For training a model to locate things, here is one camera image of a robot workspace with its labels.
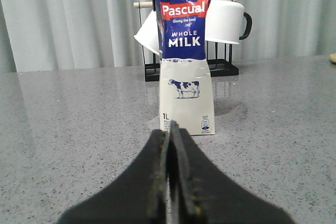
white enamel mug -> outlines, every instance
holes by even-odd
[[[245,32],[239,35],[243,17],[247,20]],[[244,13],[244,7],[237,2],[225,0],[212,0],[205,18],[205,40],[239,44],[239,40],[245,39],[252,26],[252,19]]]
[[[159,55],[159,37],[157,26],[156,12],[151,11],[148,18],[134,37],[145,48],[149,49],[156,55]]]

pascual milk carton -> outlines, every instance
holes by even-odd
[[[191,135],[215,134],[214,102],[205,55],[210,0],[153,0],[160,48],[160,128],[170,120]]]

white curtain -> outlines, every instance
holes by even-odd
[[[1,0],[0,71],[143,64],[133,38],[140,27],[136,1]],[[238,1],[253,26],[234,46],[233,62],[336,51],[336,0]],[[148,13],[141,10],[142,21]]]

gray countertop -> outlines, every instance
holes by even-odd
[[[235,65],[212,78],[216,135],[195,142],[298,224],[335,224],[336,65]],[[159,127],[158,87],[142,67],[0,74],[0,223],[55,223],[120,175]]]

cow illustration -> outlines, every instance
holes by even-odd
[[[169,85],[175,85],[176,90],[178,92],[178,98],[183,99],[186,98],[184,97],[183,93],[184,92],[192,92],[193,93],[193,98],[198,98],[200,95],[200,85],[198,81],[190,81],[190,82],[180,82],[180,81],[175,81],[174,79],[170,79],[168,82]]]

